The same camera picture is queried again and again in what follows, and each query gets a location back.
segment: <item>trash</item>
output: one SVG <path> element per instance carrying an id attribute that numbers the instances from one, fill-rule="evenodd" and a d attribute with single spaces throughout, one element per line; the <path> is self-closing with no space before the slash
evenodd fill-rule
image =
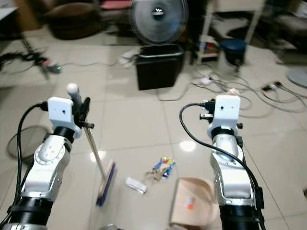
<path id="1" fill-rule="evenodd" d="M 138 192 L 144 194 L 147 191 L 147 186 L 142 184 L 141 182 L 132 179 L 131 177 L 128 177 L 126 179 L 126 185 L 129 186 L 130 188 L 133 188 L 135 190 L 137 190 Z"/>
<path id="2" fill-rule="evenodd" d="M 160 161 L 148 172 L 153 174 L 154 179 L 160 181 L 163 177 L 167 179 L 172 172 L 175 161 L 170 157 L 161 157 Z"/>

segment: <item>black band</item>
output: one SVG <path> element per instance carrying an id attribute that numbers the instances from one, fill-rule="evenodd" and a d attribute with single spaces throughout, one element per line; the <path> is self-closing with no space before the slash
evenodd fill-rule
<path id="1" fill-rule="evenodd" d="M 51 209 L 43 207 L 10 206 L 8 212 L 32 212 L 50 215 Z"/>
<path id="2" fill-rule="evenodd" d="M 222 128 L 222 127 L 216 127 L 214 128 L 212 131 L 211 131 L 211 136 L 212 136 L 212 139 L 218 135 L 218 134 L 229 134 L 229 135 L 232 135 L 234 136 L 235 133 L 232 129 L 226 129 L 226 128 Z"/>
<path id="3" fill-rule="evenodd" d="M 259 230 L 258 211 L 252 206 L 220 206 L 223 230 Z"/>
<path id="4" fill-rule="evenodd" d="M 56 129 L 53 132 L 53 135 L 57 135 L 57 136 L 67 138 L 72 144 L 73 141 L 74 141 L 74 138 L 73 138 L 74 133 L 75 132 L 70 128 L 56 127 Z"/>

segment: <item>broom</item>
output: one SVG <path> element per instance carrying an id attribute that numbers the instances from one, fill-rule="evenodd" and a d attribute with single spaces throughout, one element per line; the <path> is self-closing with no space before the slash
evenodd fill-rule
<path id="1" fill-rule="evenodd" d="M 77 84 L 74 83 L 70 83 L 67 85 L 67 92 L 68 94 L 71 96 L 71 98 L 74 101 L 74 104 L 77 107 L 81 107 L 82 105 L 82 100 L 81 100 L 81 96 L 79 94 L 79 87 Z M 101 172 L 102 175 L 102 182 L 98 191 L 98 196 L 97 196 L 97 201 L 96 201 L 96 205 L 102 207 L 102 205 L 104 204 L 105 200 L 106 200 L 106 195 L 107 192 L 109 190 L 109 187 L 111 185 L 111 181 L 115 172 L 115 163 L 111 160 L 109 163 L 109 166 L 107 168 L 107 172 L 105 173 L 100 157 L 98 155 L 98 150 L 97 147 L 95 145 L 94 142 L 94 138 L 92 136 L 91 130 L 89 127 L 84 127 L 84 132 L 86 134 L 86 137 L 90 143 L 91 149 L 93 151 L 93 154 L 95 156 L 98 168 Z"/>

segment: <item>black cable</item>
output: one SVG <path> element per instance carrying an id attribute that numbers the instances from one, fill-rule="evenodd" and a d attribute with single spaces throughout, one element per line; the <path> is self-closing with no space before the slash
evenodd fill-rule
<path id="1" fill-rule="evenodd" d="M 26 116 L 35 108 L 39 108 L 41 106 L 40 103 L 34 104 L 31 107 L 29 107 L 25 113 L 23 114 L 22 118 L 20 119 L 18 129 L 17 129 L 17 161 L 18 161 L 18 167 L 17 167 L 17 182 L 16 182 L 16 189 L 15 189 L 15 197 L 13 204 L 15 205 L 18 201 L 19 194 L 21 191 L 21 171 L 22 171 L 22 148 L 21 148 L 21 131 L 23 127 L 24 120 Z"/>
<path id="2" fill-rule="evenodd" d="M 206 146 L 206 147 L 208 147 L 208 148 L 211 148 L 211 149 L 213 149 L 213 150 L 219 151 L 219 152 L 223 153 L 224 155 L 226 155 L 226 156 L 232 158 L 233 160 L 237 161 L 237 162 L 246 170 L 246 172 L 247 172 L 248 175 L 250 176 L 251 181 L 252 181 L 252 183 L 254 184 L 254 188 L 259 187 L 259 186 L 258 186 L 258 182 L 257 182 L 257 180 L 256 180 L 256 177 L 254 176 L 254 174 L 252 173 L 252 171 L 251 171 L 251 170 L 247 167 L 247 165 L 244 164 L 243 161 L 241 161 L 238 157 L 234 156 L 233 154 L 231 154 L 231 153 L 229 153 L 229 152 L 227 152 L 227 151 L 225 151 L 225 150 L 223 150 L 223 149 L 221 149 L 221 148 L 218 148 L 218 147 L 216 147 L 216 146 L 213 146 L 213 145 L 211 145 L 211 144 L 208 144 L 208 143 L 205 143 L 205 142 L 202 142 L 202 141 L 198 140 L 196 137 L 194 137 L 194 136 L 189 132 L 189 130 L 187 129 L 187 127 L 185 126 L 185 124 L 184 124 L 184 122 L 183 122 L 183 120 L 182 120 L 182 113 L 183 113 L 183 111 L 184 111 L 185 109 L 187 109 L 187 108 L 189 108 L 189 107 L 191 107 L 191 106 L 204 107 L 204 105 L 203 105 L 203 104 L 200 104 L 200 103 L 191 103 L 191 104 L 185 105 L 185 106 L 180 110 L 180 112 L 179 112 L 179 120 L 180 120 L 180 123 L 181 123 L 183 129 L 185 130 L 185 132 L 186 132 L 194 141 L 196 141 L 197 143 L 199 143 L 199 144 L 201 144 L 201 145 L 203 145 L 203 146 Z"/>
<path id="3" fill-rule="evenodd" d="M 21 182 L 21 174 L 22 174 L 22 147 L 21 147 L 21 131 L 23 127 L 24 120 L 26 116 L 35 108 L 41 107 L 41 104 L 35 104 L 29 107 L 25 113 L 23 114 L 22 118 L 19 121 L 18 129 L 17 129 L 17 181 L 16 181 L 16 189 L 15 189 L 15 197 L 12 205 L 16 205 L 20 196 L 21 189 L 26 181 L 26 178 L 34 164 L 34 159 L 32 159 L 31 163 L 28 165 L 27 170 L 24 174 L 23 181 Z M 11 218 L 11 212 L 7 214 L 7 216 L 3 219 L 0 223 L 0 229 L 9 221 Z"/>
<path id="4" fill-rule="evenodd" d="M 9 212 L 9 213 L 6 215 L 6 217 L 3 219 L 3 221 L 1 221 L 1 223 L 0 223 L 0 229 L 2 229 L 3 226 L 9 222 L 9 219 L 11 218 L 11 215 L 12 215 L 12 213 Z"/>
<path id="5" fill-rule="evenodd" d="M 208 144 L 208 143 L 205 143 L 205 142 L 202 142 L 202 141 L 198 140 L 196 137 L 194 137 L 194 136 L 189 132 L 188 128 L 185 126 L 185 124 L 184 124 L 184 122 L 183 122 L 183 120 L 182 120 L 182 113 L 183 113 L 183 111 L 184 111 L 185 109 L 187 109 L 187 108 L 189 108 L 189 107 L 191 107 L 191 106 L 204 107 L 204 105 L 203 105 L 203 104 L 200 104 L 200 103 L 191 103 L 191 104 L 185 105 L 185 106 L 180 110 L 180 112 L 179 112 L 179 120 L 180 120 L 180 123 L 181 123 L 183 129 L 185 130 L 185 132 L 186 132 L 194 141 L 196 141 L 197 143 L 199 143 L 199 144 L 201 144 L 201 145 L 203 145 L 203 146 L 205 146 L 205 147 L 211 148 L 211 149 L 213 149 L 213 150 L 216 150 L 216 151 L 217 151 L 217 152 L 216 152 L 217 154 L 221 154 L 221 153 L 222 153 L 222 154 L 224 154 L 224 155 L 230 157 L 231 159 L 237 161 L 237 162 L 246 170 L 246 172 L 247 172 L 247 174 L 248 174 L 248 176 L 249 176 L 249 178 L 250 178 L 250 180 L 251 180 L 251 184 L 252 184 L 252 187 L 253 187 L 254 191 L 255 191 L 256 189 L 259 189 L 260 187 L 259 187 L 259 185 L 258 185 L 258 182 L 257 182 L 257 179 L 256 179 L 255 175 L 253 174 L 253 172 L 249 169 L 249 167 L 248 167 L 243 161 L 241 161 L 238 157 L 234 156 L 233 154 L 231 154 L 231 153 L 229 153 L 229 152 L 227 152 L 227 151 L 225 151 L 225 150 L 223 150 L 223 149 L 221 149 L 221 148 L 218 148 L 218 147 L 216 147 L 216 146 L 213 146 L 213 145 L 210 145 L 210 144 Z M 256 208 L 257 208 L 259 217 L 260 217 L 260 218 L 263 218 L 261 208 L 259 208 L 259 207 L 257 207 L 257 206 L 256 206 Z M 260 224 L 260 227 L 261 227 L 262 230 L 266 230 L 266 229 L 265 229 L 265 226 L 264 226 L 264 221 L 263 221 L 263 220 L 259 220 L 259 224 Z"/>
<path id="6" fill-rule="evenodd" d="M 24 173 L 24 178 L 23 178 L 23 181 L 21 182 L 21 185 L 20 185 L 21 188 L 23 188 L 24 183 L 25 183 L 25 181 L 28 177 L 28 174 L 29 174 L 30 170 L 32 169 L 33 165 L 34 165 L 34 157 L 32 157 L 31 163 L 28 165 L 28 167 L 27 167 L 27 169 Z"/>

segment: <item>chair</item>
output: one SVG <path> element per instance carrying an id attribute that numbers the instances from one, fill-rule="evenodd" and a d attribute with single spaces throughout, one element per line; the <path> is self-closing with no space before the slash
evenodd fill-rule
<path id="1" fill-rule="evenodd" d="M 29 0 L 29 4 L 56 38 L 73 40 L 100 31 L 99 14 L 92 0 Z"/>
<path id="2" fill-rule="evenodd" d="M 131 5 L 131 0 L 100 0 L 100 16 L 103 24 L 114 23 L 120 31 L 130 28 Z"/>

